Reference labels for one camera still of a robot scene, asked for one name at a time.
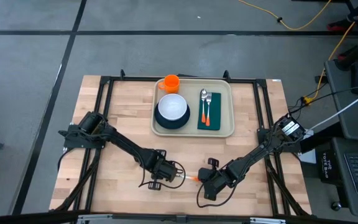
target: wooden table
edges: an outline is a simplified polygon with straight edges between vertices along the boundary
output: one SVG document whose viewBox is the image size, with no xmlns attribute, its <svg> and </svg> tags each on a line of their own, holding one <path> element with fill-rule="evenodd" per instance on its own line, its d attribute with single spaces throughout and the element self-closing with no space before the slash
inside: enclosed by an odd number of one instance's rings
<svg viewBox="0 0 358 224">
<path fill-rule="evenodd" d="M 78 95 L 73 122 L 78 124 L 87 111 L 93 111 L 100 76 L 84 76 Z M 171 138 L 155 135 L 150 128 L 154 82 L 114 82 L 109 109 L 109 124 L 140 145 L 152 149 L 167 150 L 167 159 L 180 162 L 186 173 L 197 176 L 200 167 L 208 167 L 213 157 L 224 165 L 231 159 L 246 155 L 257 145 L 256 130 L 259 127 L 253 87 L 251 84 L 231 84 L 236 129 L 228 138 Z M 287 113 L 287 103 L 280 80 L 267 80 L 268 93 L 274 121 Z M 260 101 L 267 126 L 262 90 Z M 73 190 L 80 176 L 84 149 L 76 149 L 62 160 L 57 176 L 50 208 L 58 207 Z M 302 208 L 311 213 L 308 195 L 298 160 L 289 153 L 281 155 L 286 186 Z M 198 208 L 196 193 L 199 182 L 186 180 L 179 189 L 162 187 L 161 191 L 138 188 L 142 169 L 132 156 L 107 143 L 101 154 L 99 170 L 92 201 L 92 212 L 154 213 L 188 215 L 260 215 L 271 216 L 269 190 L 264 161 L 250 168 L 245 180 L 237 187 L 232 199 L 222 207 Z M 146 172 L 146 181 L 150 174 Z M 172 186 L 180 183 L 177 177 Z M 85 186 L 80 208 L 85 207 L 88 187 Z M 231 189 L 226 187 L 219 195 L 220 203 Z M 280 191 L 276 187 L 279 211 L 282 212 Z M 200 203 L 211 203 L 200 195 Z"/>
</svg>

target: spoon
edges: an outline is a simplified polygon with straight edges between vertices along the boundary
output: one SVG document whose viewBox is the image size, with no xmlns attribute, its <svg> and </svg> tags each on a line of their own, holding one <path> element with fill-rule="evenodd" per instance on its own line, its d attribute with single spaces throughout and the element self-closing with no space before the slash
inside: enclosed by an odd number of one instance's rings
<svg viewBox="0 0 358 224">
<path fill-rule="evenodd" d="M 205 123 L 206 120 L 205 120 L 205 112 L 204 112 L 204 102 L 205 102 L 206 97 L 208 96 L 208 92 L 206 91 L 206 89 L 202 89 L 200 92 L 200 95 L 201 95 L 201 100 L 203 101 L 203 115 L 201 117 L 201 122 Z"/>
</svg>

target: silver fork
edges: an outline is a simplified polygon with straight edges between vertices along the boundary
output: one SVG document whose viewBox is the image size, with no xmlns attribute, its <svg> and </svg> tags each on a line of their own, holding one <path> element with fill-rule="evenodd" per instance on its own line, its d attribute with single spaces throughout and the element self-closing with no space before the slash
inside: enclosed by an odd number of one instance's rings
<svg viewBox="0 0 358 224">
<path fill-rule="evenodd" d="M 209 104 L 211 104 L 212 101 L 212 93 L 208 93 L 208 95 L 206 96 L 206 103 L 208 104 L 208 112 L 206 115 L 206 123 L 205 125 L 209 126 L 210 122 L 209 122 Z"/>
</svg>

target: orange mug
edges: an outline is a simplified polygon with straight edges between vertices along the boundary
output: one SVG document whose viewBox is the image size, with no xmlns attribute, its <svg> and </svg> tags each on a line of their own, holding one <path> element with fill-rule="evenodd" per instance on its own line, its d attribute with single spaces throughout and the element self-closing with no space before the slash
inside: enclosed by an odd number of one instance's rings
<svg viewBox="0 0 358 224">
<path fill-rule="evenodd" d="M 180 80 L 176 75 L 167 75 L 164 81 L 158 83 L 158 88 L 165 90 L 167 93 L 178 93 L 179 86 Z"/>
</svg>

